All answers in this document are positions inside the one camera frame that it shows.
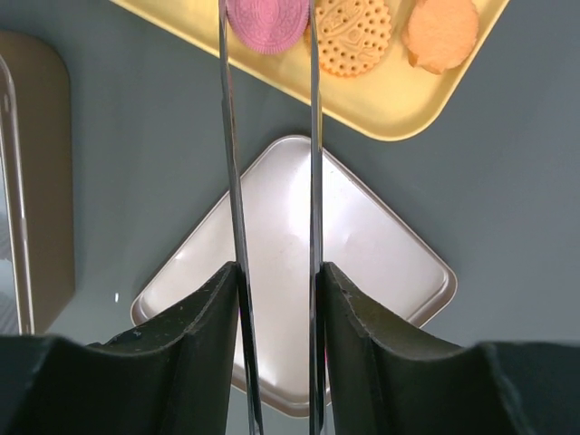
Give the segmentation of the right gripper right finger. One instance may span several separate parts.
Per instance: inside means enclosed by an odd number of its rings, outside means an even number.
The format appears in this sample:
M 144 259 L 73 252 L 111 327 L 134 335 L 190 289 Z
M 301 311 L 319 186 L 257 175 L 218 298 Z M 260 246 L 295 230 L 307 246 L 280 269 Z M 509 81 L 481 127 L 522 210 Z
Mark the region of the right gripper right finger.
M 576 434 L 579 349 L 461 347 L 399 317 L 335 264 L 323 269 L 326 356 L 339 434 Z

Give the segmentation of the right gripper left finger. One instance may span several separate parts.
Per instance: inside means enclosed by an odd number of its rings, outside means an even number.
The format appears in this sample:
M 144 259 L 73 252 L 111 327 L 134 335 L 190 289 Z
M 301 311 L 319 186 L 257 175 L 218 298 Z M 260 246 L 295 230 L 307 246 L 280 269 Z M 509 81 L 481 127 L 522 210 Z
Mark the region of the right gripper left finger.
M 107 343 L 1 340 L 4 434 L 222 434 L 236 344 L 236 267 Z

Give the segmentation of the metal tongs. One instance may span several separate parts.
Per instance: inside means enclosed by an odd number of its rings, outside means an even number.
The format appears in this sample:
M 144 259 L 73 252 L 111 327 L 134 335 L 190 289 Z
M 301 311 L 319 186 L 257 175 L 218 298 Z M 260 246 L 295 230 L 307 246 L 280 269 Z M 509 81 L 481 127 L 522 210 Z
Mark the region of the metal tongs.
M 320 64 L 315 2 L 308 6 L 310 13 L 310 96 L 311 96 L 311 168 L 310 168 L 310 244 L 309 244 L 309 432 L 326 433 L 326 368 L 323 310 L 324 232 L 323 232 L 323 143 L 322 97 L 320 93 Z M 253 306 L 250 289 L 247 236 L 244 220 L 241 177 L 237 159 L 237 139 L 232 102 L 232 81 L 228 65 L 227 7 L 218 3 L 218 48 L 222 88 L 222 113 L 225 135 L 229 201 L 231 208 L 235 255 L 237 263 L 237 291 L 243 341 L 248 424 L 251 434 L 264 432 L 261 408 Z

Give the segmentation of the orange biscuit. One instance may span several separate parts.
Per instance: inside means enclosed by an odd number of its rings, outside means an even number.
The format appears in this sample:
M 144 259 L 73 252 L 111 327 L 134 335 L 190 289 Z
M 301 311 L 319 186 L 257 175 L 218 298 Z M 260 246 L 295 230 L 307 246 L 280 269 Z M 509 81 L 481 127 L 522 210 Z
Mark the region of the orange biscuit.
M 353 78 L 369 72 L 381 61 L 392 35 L 387 2 L 322 0 L 314 5 L 321 70 Z

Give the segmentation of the orange cookie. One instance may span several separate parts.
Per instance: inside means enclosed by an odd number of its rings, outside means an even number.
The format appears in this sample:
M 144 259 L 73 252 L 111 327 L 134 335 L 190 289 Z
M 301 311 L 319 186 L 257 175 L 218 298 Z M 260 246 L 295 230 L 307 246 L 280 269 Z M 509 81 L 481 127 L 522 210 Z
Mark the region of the orange cookie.
M 426 0 L 415 2 L 401 37 L 411 66 L 442 74 L 468 58 L 478 32 L 472 1 Z

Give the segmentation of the pink sandwich cookie bottom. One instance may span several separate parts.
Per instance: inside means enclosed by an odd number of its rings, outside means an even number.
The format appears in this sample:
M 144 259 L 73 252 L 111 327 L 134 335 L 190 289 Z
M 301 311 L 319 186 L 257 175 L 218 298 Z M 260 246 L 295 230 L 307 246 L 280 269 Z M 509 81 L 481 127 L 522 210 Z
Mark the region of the pink sandwich cookie bottom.
M 272 55 L 292 48 L 309 21 L 310 4 L 302 0 L 226 1 L 227 19 L 250 50 Z

